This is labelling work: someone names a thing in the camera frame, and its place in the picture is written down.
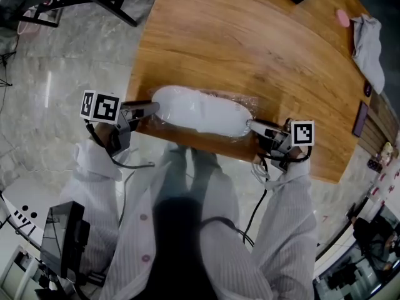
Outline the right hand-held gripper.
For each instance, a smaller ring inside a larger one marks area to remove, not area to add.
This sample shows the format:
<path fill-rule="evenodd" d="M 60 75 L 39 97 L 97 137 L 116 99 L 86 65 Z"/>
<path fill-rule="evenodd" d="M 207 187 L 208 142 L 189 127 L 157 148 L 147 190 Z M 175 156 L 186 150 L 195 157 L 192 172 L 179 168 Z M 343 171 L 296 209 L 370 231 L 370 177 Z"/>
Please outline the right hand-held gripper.
<path fill-rule="evenodd" d="M 314 146 L 314 121 L 287 120 L 283 126 L 273 122 L 248 119 L 246 125 L 257 134 L 261 166 L 267 162 L 282 172 L 291 163 L 307 161 Z"/>

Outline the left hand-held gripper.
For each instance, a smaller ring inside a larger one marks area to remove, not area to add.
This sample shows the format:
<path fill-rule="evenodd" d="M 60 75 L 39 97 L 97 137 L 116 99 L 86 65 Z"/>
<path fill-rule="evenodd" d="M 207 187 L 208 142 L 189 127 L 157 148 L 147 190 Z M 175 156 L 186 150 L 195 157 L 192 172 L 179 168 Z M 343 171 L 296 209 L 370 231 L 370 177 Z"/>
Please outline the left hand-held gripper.
<path fill-rule="evenodd" d="M 84 119 L 90 138 L 110 156 L 130 146 L 131 133 L 140 120 L 153 115 L 160 105 L 152 101 L 126 101 L 110 93 L 84 91 L 80 117 Z"/>

